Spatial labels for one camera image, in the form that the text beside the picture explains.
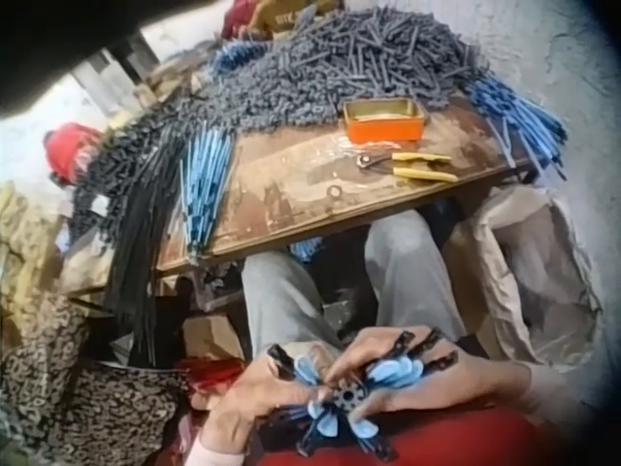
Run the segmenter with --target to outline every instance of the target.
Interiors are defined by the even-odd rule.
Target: pliers
[[[422,152],[393,152],[390,155],[371,157],[369,155],[359,155],[356,165],[362,169],[374,170],[379,173],[387,173],[395,177],[407,178],[410,180],[428,180],[431,182],[456,183],[459,179],[452,173],[437,172],[433,170],[419,170],[409,167],[384,166],[382,162],[392,160],[397,162],[443,162],[450,163],[451,157],[448,155],[435,155]]]

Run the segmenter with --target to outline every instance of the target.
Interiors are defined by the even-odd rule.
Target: bundle of blue rods
[[[230,133],[203,123],[180,162],[185,244],[191,255],[200,254],[212,234],[233,146]]]
[[[566,179],[561,170],[561,148],[567,141],[567,132],[559,118],[535,102],[519,96],[492,73],[466,84],[464,90],[477,111],[487,120],[511,168],[515,168],[515,160],[511,154],[509,129],[521,140],[544,183],[547,181],[544,169],[549,165],[563,180]]]
[[[217,52],[207,73],[208,78],[218,78],[231,73],[252,60],[261,58],[270,49],[268,42],[231,41]]]
[[[321,246],[322,241],[323,238],[320,237],[299,241],[297,243],[289,245],[289,252],[300,262],[308,264],[309,262],[311,262],[312,257]]]

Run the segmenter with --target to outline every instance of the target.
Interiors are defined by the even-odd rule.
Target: table surface
[[[432,113],[418,144],[381,147],[450,155],[451,164],[441,170],[455,174],[459,182],[409,181],[361,170],[356,157],[365,148],[353,146],[337,125],[246,135],[237,141],[227,192],[203,261],[240,258],[343,230],[452,195],[471,183],[494,183],[513,172],[485,121],[462,96],[453,97],[448,109]],[[529,166],[526,152],[517,144],[513,157],[518,168]],[[189,266],[180,216],[173,218],[169,232],[158,262],[162,275]],[[80,294],[102,286],[106,264],[99,264],[97,270],[83,273],[80,283],[65,283],[63,290]]]

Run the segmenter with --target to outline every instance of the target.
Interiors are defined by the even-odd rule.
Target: person's leg
[[[321,341],[341,347],[321,315],[321,298],[311,276],[287,253],[249,257],[242,282],[254,356],[271,344]]]
[[[440,251],[418,212],[374,222],[365,259],[379,304],[377,325],[437,326],[454,340],[466,334]]]

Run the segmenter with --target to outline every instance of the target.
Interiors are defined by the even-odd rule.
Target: red cloth
[[[224,15],[224,25],[220,36],[222,39],[237,37],[240,27],[250,23],[258,0],[235,0],[233,6]]]
[[[523,466],[532,464],[541,453],[537,428],[522,415],[504,409],[436,417],[390,440],[399,454],[391,466]],[[269,453],[259,462],[260,466],[312,464],[383,466],[386,463],[357,446],[319,449],[310,458],[293,451]]]
[[[238,358],[211,361],[189,357],[176,364],[177,369],[186,371],[190,395],[194,391],[223,395],[242,374],[245,366],[246,363]]]
[[[96,129],[78,123],[66,123],[54,131],[44,145],[49,167],[64,180],[75,181],[74,160],[85,145],[101,137]]]

